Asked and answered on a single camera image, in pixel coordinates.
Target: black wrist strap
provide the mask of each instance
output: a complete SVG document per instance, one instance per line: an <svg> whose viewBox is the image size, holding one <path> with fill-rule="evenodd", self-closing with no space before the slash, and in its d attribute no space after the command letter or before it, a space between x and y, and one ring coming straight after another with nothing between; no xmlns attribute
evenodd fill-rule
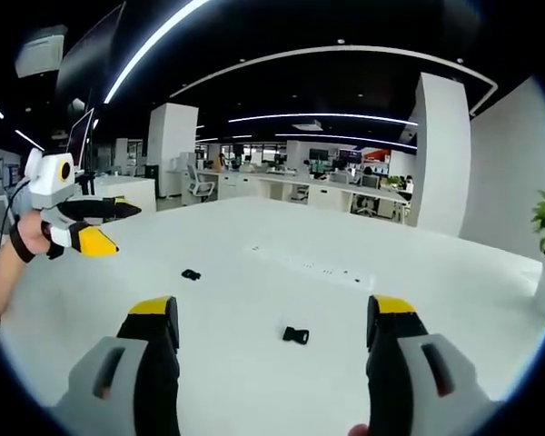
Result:
<svg viewBox="0 0 545 436"><path fill-rule="evenodd" d="M15 248L16 254L24 263L29 263L34 259L35 256L26 248L25 242L18 232L18 221L10 229L10 242Z"/></svg>

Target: human hand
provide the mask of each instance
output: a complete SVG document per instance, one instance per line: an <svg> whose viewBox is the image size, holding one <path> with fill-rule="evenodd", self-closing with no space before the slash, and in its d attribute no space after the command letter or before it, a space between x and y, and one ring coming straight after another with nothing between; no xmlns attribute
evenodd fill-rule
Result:
<svg viewBox="0 0 545 436"><path fill-rule="evenodd" d="M32 254L45 254L51 246L51 242L43 235L42 224L43 219L38 211L27 213L18 222L20 237Z"/></svg>
<svg viewBox="0 0 545 436"><path fill-rule="evenodd" d="M357 424L347 434L348 436L369 436L370 429L365 424Z"/></svg>

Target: human arm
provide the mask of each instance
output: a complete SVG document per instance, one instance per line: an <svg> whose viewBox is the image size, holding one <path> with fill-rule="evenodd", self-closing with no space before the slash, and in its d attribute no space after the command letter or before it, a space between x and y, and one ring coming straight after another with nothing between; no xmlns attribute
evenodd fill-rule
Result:
<svg viewBox="0 0 545 436"><path fill-rule="evenodd" d="M42 219L38 211L27 213L16 225L20 237L30 253L48 252L50 242L43 236ZM0 316L10 303L15 286L25 266L26 263L20 259L12 243L6 242L0 250Z"/></svg>

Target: black cable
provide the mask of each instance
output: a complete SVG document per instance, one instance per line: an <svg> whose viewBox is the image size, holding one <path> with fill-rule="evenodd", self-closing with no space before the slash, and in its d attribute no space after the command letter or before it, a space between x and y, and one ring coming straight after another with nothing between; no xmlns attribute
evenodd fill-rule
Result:
<svg viewBox="0 0 545 436"><path fill-rule="evenodd" d="M13 193L12 197L10 197L10 201L8 202L8 205L6 206L6 212L4 214L4 219L2 220L2 226L0 227L0 242L2 242L2 235L4 234L4 227L6 225L6 219L8 218L8 212L10 211L10 206L12 206L12 203L15 200L16 195L30 183L30 180L27 180L26 182L22 183L18 188L16 188L15 193Z"/></svg>

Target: black ceiling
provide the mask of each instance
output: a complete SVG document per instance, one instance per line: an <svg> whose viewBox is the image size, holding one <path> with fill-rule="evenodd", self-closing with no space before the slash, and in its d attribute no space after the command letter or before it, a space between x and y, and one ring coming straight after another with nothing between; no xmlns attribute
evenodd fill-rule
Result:
<svg viewBox="0 0 545 436"><path fill-rule="evenodd" d="M23 3L15 13L0 4L0 146L24 150L11 135L20 128L49 146L55 128L70 121L54 101L56 73L17 79L14 59L24 36L47 25L65 25L65 50L120 2L116 0ZM128 0L112 55L109 88L131 55L182 0ZM297 133L293 119L228 124L236 117L286 113L370 114L408 119L420 71L462 81L471 107L489 90L478 79L448 67L395 54L301 54L245 66L170 95L208 74L280 52L320 46L378 45L435 55L467 66L499 84L496 98L530 73L519 38L524 10L502 2L461 0L211 0L169 32L136 66L115 99L101 108L95 142L146 137L149 113L170 101L200 108L201 138L253 134L269 141ZM397 142L403 125L341 118L321 119L324 134Z"/></svg>

